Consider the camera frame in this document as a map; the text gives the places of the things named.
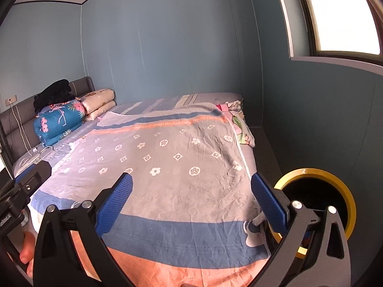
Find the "person's left hand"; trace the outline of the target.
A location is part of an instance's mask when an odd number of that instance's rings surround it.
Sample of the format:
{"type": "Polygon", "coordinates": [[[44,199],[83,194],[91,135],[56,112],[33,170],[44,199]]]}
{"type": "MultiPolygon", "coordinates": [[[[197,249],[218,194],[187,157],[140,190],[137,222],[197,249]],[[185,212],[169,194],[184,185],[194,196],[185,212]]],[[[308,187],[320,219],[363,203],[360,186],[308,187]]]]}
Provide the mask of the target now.
{"type": "Polygon", "coordinates": [[[27,275],[32,279],[36,239],[35,236],[29,231],[24,231],[23,233],[24,240],[19,258],[23,264],[27,265],[27,275]]]}

